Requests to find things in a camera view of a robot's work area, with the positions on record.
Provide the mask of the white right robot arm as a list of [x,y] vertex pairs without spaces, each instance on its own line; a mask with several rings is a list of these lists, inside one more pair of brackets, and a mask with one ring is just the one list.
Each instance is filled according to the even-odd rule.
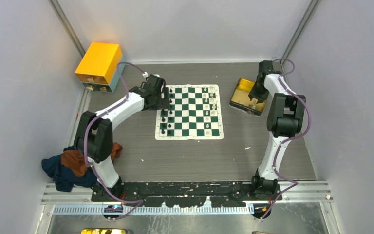
[[249,191],[256,200],[263,200],[278,190],[277,173],[287,146],[302,129],[306,97],[289,87],[271,60],[259,63],[257,79],[248,96],[257,104],[265,102],[268,96],[273,98],[266,121],[268,145]]

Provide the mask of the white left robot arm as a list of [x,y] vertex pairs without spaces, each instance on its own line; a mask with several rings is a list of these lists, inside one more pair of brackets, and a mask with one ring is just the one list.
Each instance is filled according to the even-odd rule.
[[170,106],[169,88],[158,75],[146,75],[140,86],[125,91],[125,95],[109,107],[97,112],[85,111],[74,139],[74,147],[83,154],[85,165],[95,174],[104,196],[119,202],[124,187],[111,159],[113,131],[133,114]]

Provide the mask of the yellow transparent tray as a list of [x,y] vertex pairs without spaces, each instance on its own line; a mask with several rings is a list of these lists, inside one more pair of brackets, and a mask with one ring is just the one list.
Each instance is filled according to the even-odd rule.
[[239,111],[260,116],[263,113],[265,102],[257,103],[257,99],[250,99],[249,93],[255,82],[240,78],[229,101],[229,106]]

